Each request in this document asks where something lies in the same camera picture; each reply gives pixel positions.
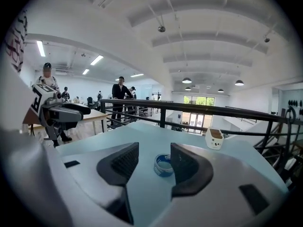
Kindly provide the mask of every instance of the white container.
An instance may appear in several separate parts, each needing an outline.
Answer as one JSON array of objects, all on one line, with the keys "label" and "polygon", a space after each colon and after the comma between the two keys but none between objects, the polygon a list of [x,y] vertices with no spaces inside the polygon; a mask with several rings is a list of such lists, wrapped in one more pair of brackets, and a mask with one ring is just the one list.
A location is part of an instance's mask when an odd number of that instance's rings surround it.
[{"label": "white container", "polygon": [[207,129],[205,141],[208,148],[220,150],[223,140],[224,137],[220,130],[211,127]]}]

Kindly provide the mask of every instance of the robotic hand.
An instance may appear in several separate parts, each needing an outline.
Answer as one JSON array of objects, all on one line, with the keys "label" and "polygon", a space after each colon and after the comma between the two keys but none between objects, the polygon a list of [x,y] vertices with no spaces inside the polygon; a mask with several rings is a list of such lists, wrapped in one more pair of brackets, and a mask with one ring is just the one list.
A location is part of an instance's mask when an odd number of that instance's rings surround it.
[{"label": "robotic hand", "polygon": [[33,92],[36,98],[31,110],[45,127],[49,136],[46,140],[56,140],[63,130],[75,128],[84,114],[90,114],[90,108],[86,106],[65,103],[61,93],[46,84],[34,84]]}]

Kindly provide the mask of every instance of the roll of tape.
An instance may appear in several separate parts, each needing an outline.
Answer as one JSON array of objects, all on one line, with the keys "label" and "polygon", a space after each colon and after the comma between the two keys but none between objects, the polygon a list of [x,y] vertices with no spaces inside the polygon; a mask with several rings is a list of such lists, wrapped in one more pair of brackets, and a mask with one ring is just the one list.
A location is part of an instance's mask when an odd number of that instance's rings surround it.
[{"label": "roll of tape", "polygon": [[170,165],[170,155],[160,154],[155,158],[154,171],[157,175],[161,177],[168,177],[174,173]]}]

